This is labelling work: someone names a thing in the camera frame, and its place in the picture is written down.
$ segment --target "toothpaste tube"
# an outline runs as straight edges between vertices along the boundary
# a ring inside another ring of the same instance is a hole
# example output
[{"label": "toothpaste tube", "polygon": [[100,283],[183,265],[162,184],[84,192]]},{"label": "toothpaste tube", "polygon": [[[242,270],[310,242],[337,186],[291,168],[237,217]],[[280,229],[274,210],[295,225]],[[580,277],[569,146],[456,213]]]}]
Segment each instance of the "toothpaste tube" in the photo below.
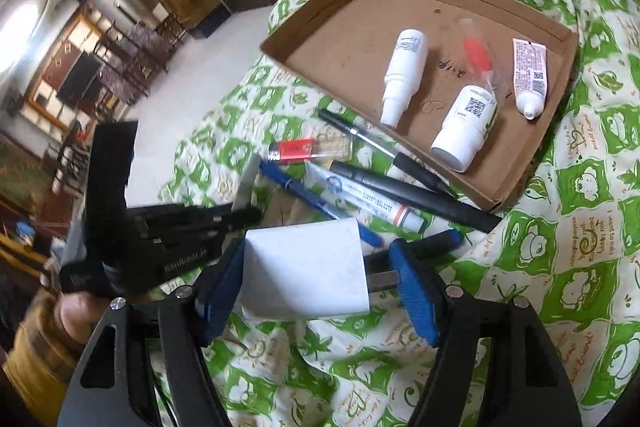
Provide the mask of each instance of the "toothpaste tube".
[{"label": "toothpaste tube", "polygon": [[513,89],[516,107],[527,120],[542,115],[546,88],[546,46],[514,38]]},{"label": "toothpaste tube", "polygon": [[420,232],[424,219],[409,210],[406,205],[397,203],[344,176],[327,171],[319,165],[311,162],[305,163],[307,173],[313,178],[321,180],[337,197],[369,211],[374,216],[380,217],[396,227],[401,227],[409,232]]}]

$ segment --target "green patterned blanket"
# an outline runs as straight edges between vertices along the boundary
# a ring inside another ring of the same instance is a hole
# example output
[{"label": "green patterned blanket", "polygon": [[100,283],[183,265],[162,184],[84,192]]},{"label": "green patterned blanket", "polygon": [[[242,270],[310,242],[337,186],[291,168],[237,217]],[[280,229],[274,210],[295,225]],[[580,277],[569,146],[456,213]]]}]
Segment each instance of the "green patterned blanket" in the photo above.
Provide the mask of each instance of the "green patterned blanket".
[{"label": "green patterned blanket", "polygon": [[[280,0],[270,28],[306,1]],[[640,357],[640,0],[519,1],[580,36],[571,96],[520,200],[489,235],[463,229],[468,245],[441,274],[479,298],[529,299],[591,426],[621,394]],[[265,153],[273,140],[326,132],[314,114],[327,107],[359,118],[260,57],[181,142],[175,176],[160,199],[232,200],[253,150]],[[354,162],[402,176],[361,144]],[[305,175],[299,166],[291,172]],[[258,181],[255,198],[267,206],[271,192]],[[426,235],[454,226],[423,216]],[[370,228],[387,241],[416,238],[375,217]],[[402,425],[434,360],[394,292],[375,295],[369,314],[340,320],[256,322],[236,312],[205,355],[235,425],[282,427]],[[479,407],[485,355],[480,343],[463,425],[473,424]]]}]

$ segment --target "blue gripper pad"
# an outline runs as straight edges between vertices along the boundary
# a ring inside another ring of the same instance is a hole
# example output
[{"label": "blue gripper pad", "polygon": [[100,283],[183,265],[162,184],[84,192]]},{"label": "blue gripper pad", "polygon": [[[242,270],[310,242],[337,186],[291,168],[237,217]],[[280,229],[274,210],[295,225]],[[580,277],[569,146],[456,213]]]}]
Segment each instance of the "blue gripper pad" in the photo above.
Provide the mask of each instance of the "blue gripper pad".
[{"label": "blue gripper pad", "polygon": [[398,292],[409,314],[415,332],[431,346],[438,346],[440,331],[435,322],[435,310],[420,277],[404,254],[406,242],[396,240],[389,247],[389,265],[398,272]]},{"label": "blue gripper pad", "polygon": [[205,322],[205,338],[210,343],[222,335],[225,325],[234,308],[242,286],[242,267],[244,266],[244,241],[242,241],[225,271],[218,277],[217,283],[207,293],[203,320]]}]

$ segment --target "black pen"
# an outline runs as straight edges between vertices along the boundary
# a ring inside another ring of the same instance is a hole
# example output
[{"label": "black pen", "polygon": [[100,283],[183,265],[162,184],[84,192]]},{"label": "black pen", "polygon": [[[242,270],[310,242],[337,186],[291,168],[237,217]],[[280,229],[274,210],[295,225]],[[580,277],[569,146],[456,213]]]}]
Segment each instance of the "black pen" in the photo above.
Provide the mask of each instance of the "black pen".
[{"label": "black pen", "polygon": [[444,217],[449,221],[489,233],[500,223],[501,218],[495,214],[477,209],[472,205],[459,202],[443,194],[422,187],[389,178],[368,169],[354,167],[343,162],[333,162],[330,168],[340,176],[373,189],[391,198],[393,201],[428,211],[434,216]]},{"label": "black pen", "polygon": [[423,184],[428,189],[444,195],[455,195],[444,181],[438,178],[438,176],[431,171],[425,169],[411,157],[405,155],[403,152],[388,150],[386,147],[381,146],[372,137],[370,137],[366,131],[361,130],[361,128],[355,126],[354,124],[350,124],[342,117],[339,117],[338,115],[327,110],[319,110],[318,117],[320,117],[321,120],[324,120],[326,123],[331,124],[337,130],[340,130],[345,134],[353,134],[353,136],[357,136],[359,139],[363,140],[371,147],[374,147],[380,152],[386,154],[389,158],[393,159],[393,164],[396,167],[398,167],[401,171],[406,172],[409,176],[415,178],[418,182]]}]

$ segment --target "person's hand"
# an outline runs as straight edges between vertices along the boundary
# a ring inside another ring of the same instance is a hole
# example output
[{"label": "person's hand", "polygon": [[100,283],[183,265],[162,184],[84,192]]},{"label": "person's hand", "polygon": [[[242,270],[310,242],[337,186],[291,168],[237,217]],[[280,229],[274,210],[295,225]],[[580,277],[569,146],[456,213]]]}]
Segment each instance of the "person's hand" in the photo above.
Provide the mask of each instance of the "person's hand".
[{"label": "person's hand", "polygon": [[56,307],[57,319],[73,340],[86,344],[91,336],[92,325],[100,320],[108,304],[107,299],[87,292],[62,295]]}]

